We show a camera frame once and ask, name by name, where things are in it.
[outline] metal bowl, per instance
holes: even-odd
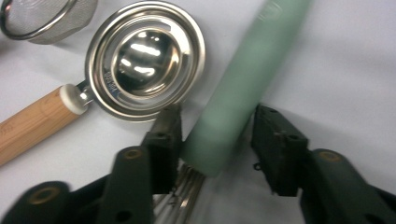
[[[193,18],[174,5],[145,1],[122,8],[99,28],[85,74],[104,110],[147,121],[185,99],[204,63],[204,38]]]

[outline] green rubber handle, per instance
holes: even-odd
[[[284,61],[310,0],[270,0],[253,22],[201,117],[181,158],[214,176],[226,165],[254,108]]]

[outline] wooden handle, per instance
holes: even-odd
[[[0,165],[78,118],[87,107],[78,89],[64,85],[0,124]]]

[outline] white surface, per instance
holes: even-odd
[[[205,74],[184,104],[186,136],[265,1],[170,2],[196,19],[207,46]],[[82,81],[92,35],[105,18],[130,3],[99,1],[88,27],[53,46],[0,35],[0,120],[65,83]],[[315,1],[262,98],[311,140],[310,148],[344,154],[369,183],[393,193],[395,11],[391,0]],[[114,119],[91,104],[79,120],[0,167],[0,217],[36,184],[61,180],[74,190],[107,174],[115,154],[140,144],[150,124]],[[304,223],[298,199],[271,195],[262,174],[251,169],[255,161],[245,143],[222,175],[206,181],[196,223]]]

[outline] metal rim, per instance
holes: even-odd
[[[161,93],[158,96],[156,95],[154,100],[159,100],[156,103],[151,104],[150,99],[145,99],[146,105],[141,102],[131,105],[123,102],[122,97],[119,95],[109,92],[105,86],[104,83],[107,81],[107,79],[105,80],[105,76],[107,76],[106,78],[111,78],[112,76],[107,74],[108,71],[104,71],[104,55],[108,48],[110,48],[111,42],[114,42],[115,39],[117,40],[118,35],[122,34],[122,32],[125,32],[127,35],[129,34],[125,30],[133,27],[134,20],[146,22],[147,18],[142,16],[142,13],[148,13],[150,16],[154,15],[153,17],[149,17],[153,21],[155,21],[155,16],[157,16],[162,17],[161,20],[163,22],[169,20],[167,22],[174,22],[178,25],[177,29],[182,30],[188,37],[189,47],[192,51],[190,57],[182,59],[184,60],[183,63],[186,64],[187,60],[191,60],[188,64],[192,65],[187,65],[187,68],[181,68],[182,71],[178,76],[184,79],[181,79],[181,81],[177,80],[173,83],[173,88],[176,88],[175,92],[169,91]],[[94,100],[106,112],[121,119],[149,121],[155,119],[159,111],[167,105],[184,101],[192,85],[203,73],[204,64],[204,38],[194,19],[183,9],[174,5],[159,1],[145,1],[120,9],[102,24],[89,46],[85,63],[85,75],[92,89]],[[182,74],[183,69],[189,71],[188,74]]]
[[[67,3],[64,5],[64,7],[56,14],[56,16],[41,26],[38,29],[33,30],[32,32],[29,32],[27,34],[23,35],[15,35],[12,32],[10,32],[6,26],[6,21],[7,21],[7,14],[9,11],[10,6],[12,5],[13,0],[5,0],[3,2],[3,5],[1,6],[1,11],[0,11],[0,28],[3,32],[4,35],[11,39],[15,40],[28,40],[28,39],[33,39],[39,35],[42,35],[48,29],[50,29],[52,26],[54,26],[58,21],[60,21],[69,11],[70,9],[74,6],[74,4],[77,2],[77,0],[68,0]]]

